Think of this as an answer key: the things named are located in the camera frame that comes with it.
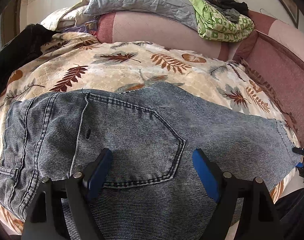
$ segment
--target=jeans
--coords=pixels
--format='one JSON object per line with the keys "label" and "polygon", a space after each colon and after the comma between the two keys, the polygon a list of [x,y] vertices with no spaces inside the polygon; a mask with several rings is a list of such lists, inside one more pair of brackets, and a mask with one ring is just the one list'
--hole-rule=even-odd
{"label": "jeans", "polygon": [[[42,177],[64,179],[103,148],[113,162],[92,214],[106,239],[199,239],[216,203],[192,163],[201,148],[222,171],[269,190],[299,162],[281,121],[234,112],[169,83],[124,94],[49,92],[12,103],[0,203],[24,220]],[[63,200],[72,239],[78,239]],[[238,202],[234,221],[241,212]]]}

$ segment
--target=back pocket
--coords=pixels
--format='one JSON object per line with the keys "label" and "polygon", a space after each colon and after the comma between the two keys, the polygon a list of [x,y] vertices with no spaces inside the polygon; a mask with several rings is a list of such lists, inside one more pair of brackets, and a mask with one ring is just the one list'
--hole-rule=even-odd
{"label": "back pocket", "polygon": [[113,161],[104,187],[138,187],[173,178],[185,141],[144,102],[102,94],[86,96],[70,175],[109,148]]}

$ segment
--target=pink sofa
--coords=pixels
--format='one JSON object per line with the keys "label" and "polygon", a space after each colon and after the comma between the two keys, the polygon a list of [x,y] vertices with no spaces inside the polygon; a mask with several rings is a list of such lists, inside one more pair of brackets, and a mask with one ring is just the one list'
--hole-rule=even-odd
{"label": "pink sofa", "polygon": [[119,11],[100,17],[100,42],[150,41],[166,48],[193,50],[223,61],[235,60],[283,112],[304,146],[304,34],[267,15],[250,11],[255,31],[237,43],[207,41],[173,20]]}

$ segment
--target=beige blanket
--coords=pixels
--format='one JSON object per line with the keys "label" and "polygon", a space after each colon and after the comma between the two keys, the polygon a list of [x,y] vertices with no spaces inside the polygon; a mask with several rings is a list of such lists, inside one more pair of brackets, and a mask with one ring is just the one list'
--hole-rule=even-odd
{"label": "beige blanket", "polygon": [[[41,57],[12,74],[0,97],[0,156],[4,120],[14,100],[81,88],[130,91],[161,81],[234,111],[283,120],[290,140],[299,146],[280,111],[243,72],[242,65],[144,41],[101,44],[87,33],[56,34],[41,50]],[[292,175],[273,190],[274,201]],[[1,206],[0,220],[21,233],[23,223]]]}

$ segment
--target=black garment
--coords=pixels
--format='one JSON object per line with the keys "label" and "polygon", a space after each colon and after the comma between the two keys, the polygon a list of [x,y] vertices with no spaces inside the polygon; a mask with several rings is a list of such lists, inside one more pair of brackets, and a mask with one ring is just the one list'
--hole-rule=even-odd
{"label": "black garment", "polygon": [[234,0],[207,0],[210,3],[219,6],[222,9],[232,9],[234,8],[240,14],[248,16],[248,6],[245,2],[239,3]]}
{"label": "black garment", "polygon": [[304,240],[304,188],[280,198],[275,206],[284,240]]}
{"label": "black garment", "polygon": [[0,50],[0,94],[12,72],[42,55],[40,47],[54,34],[40,24],[30,24]]}

